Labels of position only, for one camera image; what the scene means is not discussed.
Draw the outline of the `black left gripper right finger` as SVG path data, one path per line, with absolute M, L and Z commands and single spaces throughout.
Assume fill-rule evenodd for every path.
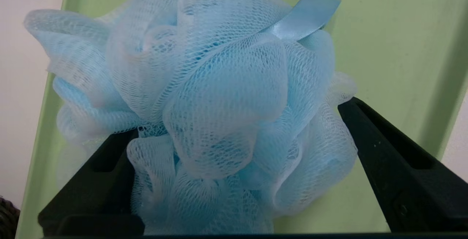
M 468 185 L 362 100 L 338 106 L 391 232 L 466 232 Z

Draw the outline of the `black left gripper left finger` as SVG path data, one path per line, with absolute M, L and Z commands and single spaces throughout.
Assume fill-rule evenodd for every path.
M 38 215 L 45 237 L 140 237 L 131 213 L 135 171 L 127 145 L 137 131 L 109 136 Z

